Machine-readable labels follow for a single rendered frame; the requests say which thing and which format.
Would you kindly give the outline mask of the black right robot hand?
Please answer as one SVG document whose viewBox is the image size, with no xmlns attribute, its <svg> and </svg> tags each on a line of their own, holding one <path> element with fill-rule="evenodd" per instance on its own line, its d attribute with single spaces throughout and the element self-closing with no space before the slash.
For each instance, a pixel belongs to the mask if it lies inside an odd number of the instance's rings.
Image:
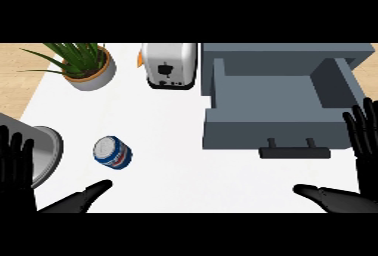
<svg viewBox="0 0 378 256">
<path fill-rule="evenodd" d="M 297 184 L 293 191 L 315 202 L 328 213 L 378 214 L 378 100 L 364 99 L 364 106 L 345 112 L 349 138 L 356 156 L 359 192 L 308 184 Z"/>
</svg>

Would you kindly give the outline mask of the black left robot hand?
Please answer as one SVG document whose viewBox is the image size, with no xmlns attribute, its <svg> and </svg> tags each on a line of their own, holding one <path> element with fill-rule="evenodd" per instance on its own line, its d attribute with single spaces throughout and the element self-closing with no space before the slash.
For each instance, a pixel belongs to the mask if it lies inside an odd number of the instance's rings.
<svg viewBox="0 0 378 256">
<path fill-rule="evenodd" d="M 91 185 L 43 209 L 37 209 L 33 189 L 35 140 L 23 141 L 23 134 L 9 135 L 6 125 L 0 126 L 0 215 L 35 213 L 86 213 L 99 196 L 113 187 L 111 180 Z"/>
</svg>

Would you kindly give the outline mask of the grey open drawer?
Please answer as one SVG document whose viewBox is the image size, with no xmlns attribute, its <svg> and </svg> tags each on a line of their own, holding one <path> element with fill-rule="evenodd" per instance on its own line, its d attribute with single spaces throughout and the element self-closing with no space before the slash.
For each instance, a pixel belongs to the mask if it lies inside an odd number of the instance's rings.
<svg viewBox="0 0 378 256">
<path fill-rule="evenodd" d="M 206 110 L 203 147 L 259 149 L 274 139 L 281 147 L 350 147 L 343 114 L 365 94 L 343 58 L 322 61 L 308 76 L 229 76 L 213 64 L 212 108 Z"/>
</svg>

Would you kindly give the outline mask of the blue and white can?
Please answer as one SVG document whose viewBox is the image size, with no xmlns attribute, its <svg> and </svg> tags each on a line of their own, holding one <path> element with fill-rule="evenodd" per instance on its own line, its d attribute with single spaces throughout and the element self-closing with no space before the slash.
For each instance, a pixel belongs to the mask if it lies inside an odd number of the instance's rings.
<svg viewBox="0 0 378 256">
<path fill-rule="evenodd" d="M 116 136 L 101 138 L 94 147 L 95 160 L 114 170 L 125 169 L 132 162 L 132 149 Z"/>
</svg>

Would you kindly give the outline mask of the grey cabinet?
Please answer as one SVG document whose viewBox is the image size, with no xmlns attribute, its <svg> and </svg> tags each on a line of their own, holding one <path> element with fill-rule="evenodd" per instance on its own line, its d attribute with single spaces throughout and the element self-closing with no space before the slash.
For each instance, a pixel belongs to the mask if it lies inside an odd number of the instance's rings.
<svg viewBox="0 0 378 256">
<path fill-rule="evenodd" d="M 308 76 L 325 59 L 342 58 L 355 69 L 374 52 L 370 43 L 204 43 L 201 94 L 210 95 L 218 59 L 228 76 Z"/>
</svg>

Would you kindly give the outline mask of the green potted plant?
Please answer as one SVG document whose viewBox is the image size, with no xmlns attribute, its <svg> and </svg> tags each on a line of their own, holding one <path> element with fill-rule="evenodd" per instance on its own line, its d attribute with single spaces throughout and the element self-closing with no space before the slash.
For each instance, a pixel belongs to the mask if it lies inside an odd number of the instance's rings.
<svg viewBox="0 0 378 256">
<path fill-rule="evenodd" d="M 49 70 L 49 73 L 60 74 L 80 91 L 95 91 L 108 85 L 117 65 L 105 46 L 98 43 L 45 43 L 45 46 L 63 58 L 61 61 L 33 50 L 23 51 L 60 67 L 60 70 Z"/>
</svg>

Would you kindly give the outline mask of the white toaster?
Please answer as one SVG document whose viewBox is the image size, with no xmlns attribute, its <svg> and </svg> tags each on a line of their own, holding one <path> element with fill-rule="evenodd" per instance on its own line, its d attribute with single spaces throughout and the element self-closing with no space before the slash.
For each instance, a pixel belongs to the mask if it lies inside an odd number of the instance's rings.
<svg viewBox="0 0 378 256">
<path fill-rule="evenodd" d="M 197 43 L 144 43 L 147 81 L 154 89 L 190 90 L 198 67 Z"/>
</svg>

